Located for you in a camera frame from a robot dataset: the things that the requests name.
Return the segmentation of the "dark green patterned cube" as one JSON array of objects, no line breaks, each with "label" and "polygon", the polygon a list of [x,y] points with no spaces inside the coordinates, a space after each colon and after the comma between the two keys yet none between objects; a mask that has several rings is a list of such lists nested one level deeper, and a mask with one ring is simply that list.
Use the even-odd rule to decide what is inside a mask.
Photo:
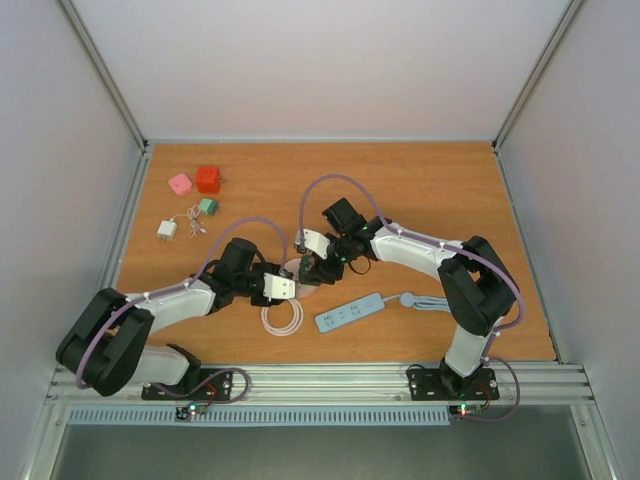
[{"label": "dark green patterned cube", "polygon": [[318,282],[315,274],[315,259],[313,255],[305,254],[300,258],[298,278],[302,284],[315,285]]}]

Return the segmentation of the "pink round socket hub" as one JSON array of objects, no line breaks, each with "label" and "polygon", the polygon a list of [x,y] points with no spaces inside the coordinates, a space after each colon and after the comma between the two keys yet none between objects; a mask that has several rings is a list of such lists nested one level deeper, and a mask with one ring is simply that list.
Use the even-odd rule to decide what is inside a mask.
[{"label": "pink round socket hub", "polygon": [[299,269],[300,269],[301,258],[292,258],[286,262],[284,268],[287,272],[292,274],[293,280],[296,282],[296,298],[301,299],[312,295],[317,289],[318,286],[315,285],[307,285],[303,284],[300,280]]}]

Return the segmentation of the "light blue power strip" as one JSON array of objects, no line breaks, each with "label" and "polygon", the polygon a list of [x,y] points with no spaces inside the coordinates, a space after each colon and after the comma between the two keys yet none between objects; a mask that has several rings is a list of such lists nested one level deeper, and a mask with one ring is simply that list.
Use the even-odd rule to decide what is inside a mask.
[{"label": "light blue power strip", "polygon": [[373,293],[317,315],[315,324],[320,333],[326,334],[378,313],[384,308],[383,297],[379,293]]}]

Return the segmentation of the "green small plug charger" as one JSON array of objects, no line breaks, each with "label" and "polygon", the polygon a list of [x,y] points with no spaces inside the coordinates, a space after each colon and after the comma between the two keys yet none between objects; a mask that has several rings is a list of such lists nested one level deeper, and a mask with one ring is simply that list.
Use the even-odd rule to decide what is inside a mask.
[{"label": "green small plug charger", "polygon": [[219,202],[215,199],[202,198],[198,208],[201,214],[213,216],[219,209]]}]

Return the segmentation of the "white USB wall charger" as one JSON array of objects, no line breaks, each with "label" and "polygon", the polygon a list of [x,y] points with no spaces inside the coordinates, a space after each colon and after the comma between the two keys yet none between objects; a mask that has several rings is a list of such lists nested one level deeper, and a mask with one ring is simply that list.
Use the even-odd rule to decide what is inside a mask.
[{"label": "white USB wall charger", "polygon": [[163,241],[172,240],[177,230],[177,223],[174,220],[162,220],[156,231],[156,236]]}]

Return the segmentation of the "red cube plug adapter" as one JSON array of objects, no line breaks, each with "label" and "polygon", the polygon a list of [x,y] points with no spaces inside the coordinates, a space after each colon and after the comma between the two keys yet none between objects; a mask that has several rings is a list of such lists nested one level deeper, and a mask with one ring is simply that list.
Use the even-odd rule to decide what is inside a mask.
[{"label": "red cube plug adapter", "polygon": [[195,184],[199,193],[218,194],[221,189],[222,177],[217,166],[200,166],[195,175]]}]

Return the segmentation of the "pink cube plug adapter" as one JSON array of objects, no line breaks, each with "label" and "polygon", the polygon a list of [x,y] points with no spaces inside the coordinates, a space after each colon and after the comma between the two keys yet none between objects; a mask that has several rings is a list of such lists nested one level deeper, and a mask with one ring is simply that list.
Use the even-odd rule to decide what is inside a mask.
[{"label": "pink cube plug adapter", "polygon": [[193,188],[193,183],[190,178],[184,174],[179,173],[168,179],[168,185],[171,191],[176,196],[184,196],[189,193]]}]

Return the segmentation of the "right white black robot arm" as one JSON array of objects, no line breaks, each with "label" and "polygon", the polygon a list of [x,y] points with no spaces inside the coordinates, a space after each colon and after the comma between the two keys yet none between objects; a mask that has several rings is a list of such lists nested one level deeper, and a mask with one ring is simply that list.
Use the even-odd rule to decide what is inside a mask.
[{"label": "right white black robot arm", "polygon": [[522,300],[491,244],[474,236],[448,241],[408,230],[384,217],[366,220],[342,198],[322,212],[331,233],[299,229],[297,248],[311,259],[300,269],[310,285],[333,285],[344,267],[361,257],[405,266],[440,282],[456,321],[452,343],[439,365],[438,381],[451,397],[473,389],[493,338]]}]

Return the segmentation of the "left small circuit board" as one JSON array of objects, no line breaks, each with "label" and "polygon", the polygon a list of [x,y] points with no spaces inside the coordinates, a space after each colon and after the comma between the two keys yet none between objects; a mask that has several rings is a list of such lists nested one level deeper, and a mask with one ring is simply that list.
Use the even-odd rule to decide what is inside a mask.
[{"label": "left small circuit board", "polygon": [[191,421],[198,416],[207,413],[208,407],[201,404],[190,404],[188,406],[175,408],[175,420],[176,421]]}]

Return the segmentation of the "small circuit board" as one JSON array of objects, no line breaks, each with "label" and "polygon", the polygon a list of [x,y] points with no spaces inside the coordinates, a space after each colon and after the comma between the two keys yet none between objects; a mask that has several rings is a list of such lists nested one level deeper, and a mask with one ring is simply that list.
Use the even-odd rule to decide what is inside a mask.
[{"label": "small circuit board", "polygon": [[454,417],[464,418],[464,417],[478,415],[484,412],[487,408],[488,406],[486,404],[480,405],[480,404],[461,403],[458,405],[451,405],[449,407],[449,413]]},{"label": "small circuit board", "polygon": [[190,404],[188,406],[175,408],[175,420],[176,421],[191,421],[198,416],[207,413],[208,407],[201,404]]}]

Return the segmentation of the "right small circuit board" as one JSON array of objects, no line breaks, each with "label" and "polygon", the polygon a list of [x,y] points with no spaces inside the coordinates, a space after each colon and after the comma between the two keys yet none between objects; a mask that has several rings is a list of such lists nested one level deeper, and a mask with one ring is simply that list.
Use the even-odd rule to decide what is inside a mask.
[{"label": "right small circuit board", "polygon": [[488,406],[486,404],[480,405],[480,404],[461,403],[458,405],[451,405],[449,407],[449,413],[454,417],[464,418],[464,417],[478,415],[484,412],[487,408]]}]

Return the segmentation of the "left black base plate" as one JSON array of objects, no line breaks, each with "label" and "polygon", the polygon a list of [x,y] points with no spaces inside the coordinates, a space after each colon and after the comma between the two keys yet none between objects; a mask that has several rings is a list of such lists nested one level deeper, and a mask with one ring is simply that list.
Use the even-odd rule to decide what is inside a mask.
[{"label": "left black base plate", "polygon": [[229,400],[233,373],[220,368],[201,368],[187,372],[175,385],[150,384],[143,386],[145,401],[208,401]]}]

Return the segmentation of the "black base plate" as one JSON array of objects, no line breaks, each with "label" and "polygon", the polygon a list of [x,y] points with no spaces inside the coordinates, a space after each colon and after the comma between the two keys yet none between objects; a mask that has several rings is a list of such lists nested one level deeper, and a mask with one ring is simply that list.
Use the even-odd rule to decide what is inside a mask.
[{"label": "black base plate", "polygon": [[442,363],[437,368],[412,364],[405,371],[413,401],[498,400],[500,393],[492,369],[478,367],[461,377]]},{"label": "black base plate", "polygon": [[220,368],[201,368],[187,372],[175,385],[150,384],[143,386],[145,401],[208,401],[229,400],[233,373]]}]

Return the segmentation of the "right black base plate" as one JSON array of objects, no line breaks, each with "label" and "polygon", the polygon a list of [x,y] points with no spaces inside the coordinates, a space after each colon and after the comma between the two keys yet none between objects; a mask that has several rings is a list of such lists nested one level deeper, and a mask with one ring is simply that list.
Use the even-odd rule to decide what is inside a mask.
[{"label": "right black base plate", "polygon": [[405,371],[413,401],[498,400],[500,393],[492,369],[478,367],[461,377],[442,363],[437,368],[412,364]]}]

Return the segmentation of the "aluminium front rail frame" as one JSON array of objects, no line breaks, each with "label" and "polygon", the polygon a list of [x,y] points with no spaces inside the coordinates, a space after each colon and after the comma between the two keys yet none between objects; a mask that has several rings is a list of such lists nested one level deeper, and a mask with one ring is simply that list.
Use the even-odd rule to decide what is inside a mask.
[{"label": "aluminium front rail frame", "polygon": [[[252,384],[242,406],[408,405],[408,366],[403,363],[246,364]],[[494,406],[593,405],[595,396],[580,365],[544,361],[491,363],[500,394]],[[110,397],[75,386],[58,367],[45,395],[47,404],[140,404],[141,384]]]}]

